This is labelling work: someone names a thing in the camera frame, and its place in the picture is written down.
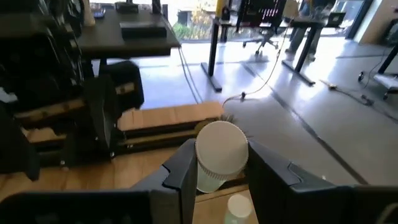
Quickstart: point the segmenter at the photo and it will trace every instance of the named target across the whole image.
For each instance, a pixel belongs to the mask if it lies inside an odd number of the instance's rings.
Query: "bottle cap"
[[[247,218],[252,211],[252,205],[247,197],[236,194],[228,199],[228,210],[235,217]]]
[[[248,147],[244,133],[226,121],[207,124],[195,143],[199,165],[207,175],[219,180],[234,178],[244,169]]]

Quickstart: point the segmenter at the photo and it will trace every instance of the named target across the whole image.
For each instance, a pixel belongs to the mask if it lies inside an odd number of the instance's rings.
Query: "wall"
[[[361,44],[378,44],[390,21],[398,18],[397,0],[374,0],[354,37]]]

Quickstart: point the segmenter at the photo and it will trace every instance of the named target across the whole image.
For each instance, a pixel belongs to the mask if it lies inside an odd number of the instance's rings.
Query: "floor tile line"
[[[244,68],[253,76],[258,76],[262,79],[262,77],[254,71],[254,69],[250,65],[245,65]],[[306,130],[309,135],[311,135],[317,143],[319,143],[329,155],[334,158],[358,183],[360,184],[369,184],[365,178],[359,174],[354,168],[352,168],[325,140],[323,140],[317,132],[285,101],[279,94],[269,85],[267,85],[271,89],[271,96],[285,109],[289,114],[293,117],[293,119],[298,122],[298,124]]]

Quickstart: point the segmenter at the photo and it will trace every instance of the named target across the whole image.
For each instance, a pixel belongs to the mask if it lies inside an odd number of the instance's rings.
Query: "grey floor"
[[[203,73],[200,62],[208,60],[209,44],[184,44],[198,100],[223,102],[231,95],[257,90],[264,85],[275,65],[277,51],[266,47],[260,57],[254,56],[256,44],[220,44],[215,76],[223,86],[215,93]],[[372,80],[365,90],[357,77],[371,70],[388,49],[375,45],[358,45],[343,39],[323,39],[317,59],[306,73],[317,83],[309,87],[278,61],[271,79],[261,91],[244,102],[232,100],[225,110],[237,118],[237,125],[248,135],[308,171],[335,184],[359,184],[347,170],[320,144],[299,119],[275,99],[275,95],[295,111],[350,167],[367,183],[397,185],[398,125],[382,114],[340,93],[330,92],[319,82],[329,80],[352,94],[366,94],[376,100],[378,108],[397,116],[398,96],[381,100],[384,89]],[[178,50],[170,57],[133,59],[141,67],[146,101],[142,108],[160,108],[195,103]],[[251,67],[254,73],[245,68]],[[389,70],[398,71],[398,63]]]

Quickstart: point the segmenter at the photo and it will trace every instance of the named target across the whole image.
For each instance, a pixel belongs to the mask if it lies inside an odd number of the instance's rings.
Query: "chair wheel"
[[[359,82],[362,81],[363,78],[364,78],[364,73],[361,72],[361,73],[359,74],[359,76],[358,76],[358,81],[359,81]]]

